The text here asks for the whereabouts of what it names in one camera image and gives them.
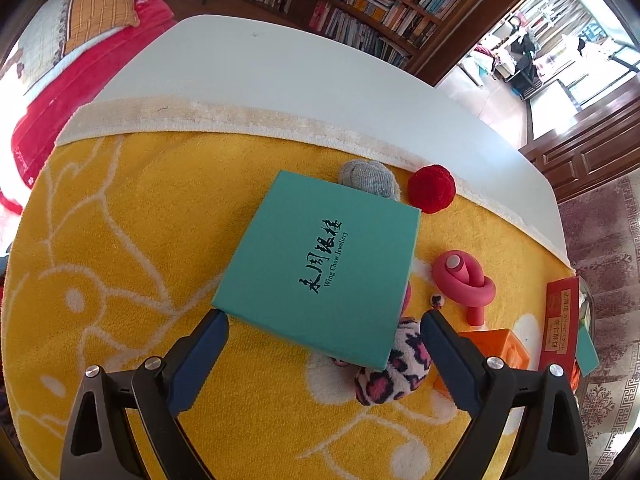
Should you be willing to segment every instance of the pink knot toy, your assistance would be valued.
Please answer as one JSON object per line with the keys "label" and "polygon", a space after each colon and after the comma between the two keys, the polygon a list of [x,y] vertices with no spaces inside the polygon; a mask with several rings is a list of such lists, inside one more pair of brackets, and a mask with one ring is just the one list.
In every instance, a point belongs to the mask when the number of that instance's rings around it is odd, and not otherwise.
{"label": "pink knot toy", "polygon": [[447,298],[467,307],[466,322],[482,326],[484,307],[495,298],[495,283],[484,275],[478,261],[464,251],[447,251],[436,258],[431,273]]}

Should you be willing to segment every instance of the white table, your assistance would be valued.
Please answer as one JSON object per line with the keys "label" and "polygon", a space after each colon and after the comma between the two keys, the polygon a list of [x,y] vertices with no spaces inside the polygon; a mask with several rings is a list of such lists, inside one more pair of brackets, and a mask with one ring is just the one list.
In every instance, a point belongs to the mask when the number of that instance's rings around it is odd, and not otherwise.
{"label": "white table", "polygon": [[438,90],[354,48],[272,23],[194,16],[94,102],[166,95],[288,112],[384,140],[442,164],[566,255],[556,198],[529,161]]}

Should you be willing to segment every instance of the metal screw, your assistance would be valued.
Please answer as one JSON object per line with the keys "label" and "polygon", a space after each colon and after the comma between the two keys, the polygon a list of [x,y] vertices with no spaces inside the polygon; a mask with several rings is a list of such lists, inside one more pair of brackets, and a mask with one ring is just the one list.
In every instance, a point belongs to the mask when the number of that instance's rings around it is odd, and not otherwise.
{"label": "metal screw", "polygon": [[551,372],[551,375],[555,375],[556,377],[562,377],[562,375],[564,374],[564,370],[562,370],[562,367],[555,363],[549,367],[549,371]]}
{"label": "metal screw", "polygon": [[504,361],[499,357],[495,357],[495,356],[487,358],[486,363],[488,367],[492,368],[493,370],[499,370],[504,366]]}
{"label": "metal screw", "polygon": [[162,364],[162,359],[159,357],[150,357],[145,361],[145,368],[147,370],[157,370]]}
{"label": "metal screw", "polygon": [[87,377],[95,377],[99,373],[100,373],[100,367],[98,365],[91,365],[84,371],[84,374]]}

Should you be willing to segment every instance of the pillow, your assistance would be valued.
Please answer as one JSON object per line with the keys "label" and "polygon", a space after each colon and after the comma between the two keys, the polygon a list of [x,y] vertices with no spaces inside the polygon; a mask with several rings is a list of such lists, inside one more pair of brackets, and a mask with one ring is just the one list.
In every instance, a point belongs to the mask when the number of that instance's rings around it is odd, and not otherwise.
{"label": "pillow", "polygon": [[133,0],[71,0],[64,55],[112,28],[139,24]]}
{"label": "pillow", "polygon": [[25,95],[66,54],[101,33],[140,24],[133,0],[49,0],[24,29],[0,78],[15,70]]}

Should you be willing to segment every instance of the orange plaid pillowcase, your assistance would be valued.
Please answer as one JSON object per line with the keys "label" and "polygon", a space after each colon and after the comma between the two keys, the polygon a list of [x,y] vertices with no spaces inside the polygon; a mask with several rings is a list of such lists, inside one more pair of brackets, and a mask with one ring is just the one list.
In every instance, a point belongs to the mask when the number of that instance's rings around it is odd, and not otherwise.
{"label": "orange plaid pillowcase", "polygon": [[133,0],[71,0],[64,55],[115,27],[137,27]]}

